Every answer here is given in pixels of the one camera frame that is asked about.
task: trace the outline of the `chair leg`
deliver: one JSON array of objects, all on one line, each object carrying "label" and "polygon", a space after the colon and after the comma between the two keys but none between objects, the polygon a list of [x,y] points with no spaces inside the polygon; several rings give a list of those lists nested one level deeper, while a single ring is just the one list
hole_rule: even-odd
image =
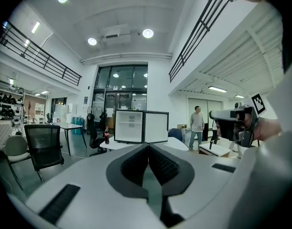
[{"label": "chair leg", "polygon": [[19,187],[20,187],[21,190],[23,191],[23,188],[22,188],[22,186],[21,186],[21,184],[20,184],[20,182],[19,182],[19,180],[18,180],[18,177],[17,177],[16,173],[14,172],[14,170],[12,169],[11,163],[8,162],[8,165],[9,165],[9,167],[10,167],[10,170],[11,170],[12,174],[13,174],[13,177],[15,178],[15,180],[17,181]]},{"label": "chair leg", "polygon": [[41,182],[44,183],[44,179],[43,179],[43,177],[42,177],[40,171],[37,171],[37,174],[38,174],[38,176],[39,176]]}]

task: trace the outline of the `railing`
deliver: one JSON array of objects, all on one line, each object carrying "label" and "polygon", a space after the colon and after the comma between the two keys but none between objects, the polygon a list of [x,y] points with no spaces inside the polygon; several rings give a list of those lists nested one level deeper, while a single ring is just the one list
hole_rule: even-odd
[{"label": "railing", "polygon": [[40,48],[10,22],[3,24],[0,43],[22,58],[78,86],[81,76]]},{"label": "railing", "polygon": [[184,66],[186,61],[201,43],[202,39],[210,31],[211,27],[213,26],[221,12],[224,10],[228,2],[229,0],[209,0],[207,2],[193,31],[191,32],[181,53],[177,57],[177,60],[175,61],[173,67],[169,72],[170,82],[175,78],[179,70]]}]

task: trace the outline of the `table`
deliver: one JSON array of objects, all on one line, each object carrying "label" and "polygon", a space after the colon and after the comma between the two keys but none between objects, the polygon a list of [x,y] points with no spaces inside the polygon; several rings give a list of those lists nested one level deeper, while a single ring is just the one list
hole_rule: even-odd
[{"label": "table", "polygon": [[82,125],[60,123],[60,122],[53,122],[53,123],[51,123],[51,125],[58,125],[58,126],[60,126],[61,129],[64,130],[65,139],[66,139],[66,142],[68,145],[68,150],[69,150],[69,156],[71,156],[70,145],[69,145],[69,130],[81,129],[81,135],[83,136],[83,142],[84,142],[85,148],[87,148],[87,144],[85,143],[85,139],[84,139],[84,135],[83,135],[83,126]]},{"label": "table", "polygon": [[7,138],[12,133],[11,121],[0,120],[0,150],[2,150]]},{"label": "table", "polygon": [[229,157],[230,149],[221,147],[217,144],[212,144],[212,149],[209,148],[210,143],[201,144],[199,147],[199,153],[214,155],[219,157]]},{"label": "table", "polygon": [[[175,137],[169,137],[167,142],[160,143],[160,144],[163,144],[165,146],[172,147],[175,149],[183,150],[183,151],[188,151],[188,147],[184,143],[182,143],[181,141],[176,139]],[[100,147],[107,148],[108,151],[111,151],[111,150],[118,150],[118,149],[121,149],[124,147],[133,146],[133,145],[135,145],[135,144],[119,143],[119,142],[114,140],[114,137],[111,137],[111,138],[109,138],[109,144],[102,142],[100,144]]]}]

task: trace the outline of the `door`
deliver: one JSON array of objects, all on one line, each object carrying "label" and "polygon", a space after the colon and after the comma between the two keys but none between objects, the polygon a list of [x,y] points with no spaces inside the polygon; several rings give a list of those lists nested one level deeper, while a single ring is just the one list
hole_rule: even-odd
[{"label": "door", "polygon": [[116,109],[131,109],[130,93],[106,93],[106,126],[109,127],[110,133],[114,133],[114,114]]}]

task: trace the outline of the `ceiling pipe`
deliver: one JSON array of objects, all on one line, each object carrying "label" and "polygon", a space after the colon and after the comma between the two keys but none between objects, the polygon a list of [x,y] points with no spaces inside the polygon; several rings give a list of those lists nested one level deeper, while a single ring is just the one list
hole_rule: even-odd
[{"label": "ceiling pipe", "polygon": [[167,53],[155,53],[155,52],[125,52],[125,53],[113,53],[113,54],[107,54],[102,56],[93,57],[86,60],[81,60],[80,62],[82,64],[87,63],[95,63],[100,62],[103,60],[109,60],[109,59],[116,59],[116,58],[129,58],[129,57],[137,57],[137,58],[157,58],[157,59],[168,59],[170,60],[172,57],[172,54]]}]

